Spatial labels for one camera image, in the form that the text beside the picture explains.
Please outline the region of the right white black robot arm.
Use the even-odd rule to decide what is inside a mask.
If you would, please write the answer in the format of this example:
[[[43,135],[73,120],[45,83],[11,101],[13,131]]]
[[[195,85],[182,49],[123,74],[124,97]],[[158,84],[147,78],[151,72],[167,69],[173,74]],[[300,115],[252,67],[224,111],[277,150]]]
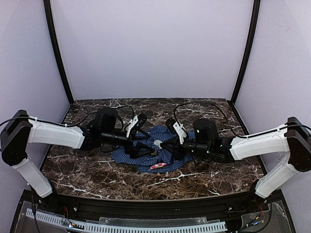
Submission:
[[[194,138],[176,120],[170,118],[167,126],[175,136],[164,142],[157,140],[155,145],[169,151],[176,160],[186,154],[205,154],[217,163],[228,164],[263,154],[285,153],[271,171],[252,184],[253,199],[266,199],[291,177],[311,169],[311,129],[295,117],[267,131],[230,138],[219,137],[216,124],[207,118],[194,121]]]

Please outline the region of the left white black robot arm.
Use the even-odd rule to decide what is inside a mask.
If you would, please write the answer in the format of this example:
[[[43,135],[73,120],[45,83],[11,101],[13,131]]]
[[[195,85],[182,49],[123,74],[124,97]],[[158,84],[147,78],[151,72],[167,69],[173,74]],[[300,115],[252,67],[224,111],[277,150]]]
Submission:
[[[31,161],[26,152],[28,144],[39,143],[57,145],[77,150],[93,150],[105,144],[114,150],[122,147],[132,159],[144,155],[156,155],[156,150],[142,141],[150,135],[141,129],[146,122],[145,114],[133,115],[127,125],[116,128],[116,122],[122,121],[118,110],[105,107],[95,113],[95,117],[86,125],[67,125],[45,121],[29,116],[25,110],[19,110],[0,125],[0,152],[2,160],[30,185],[41,198],[50,196],[54,191],[49,180]]]

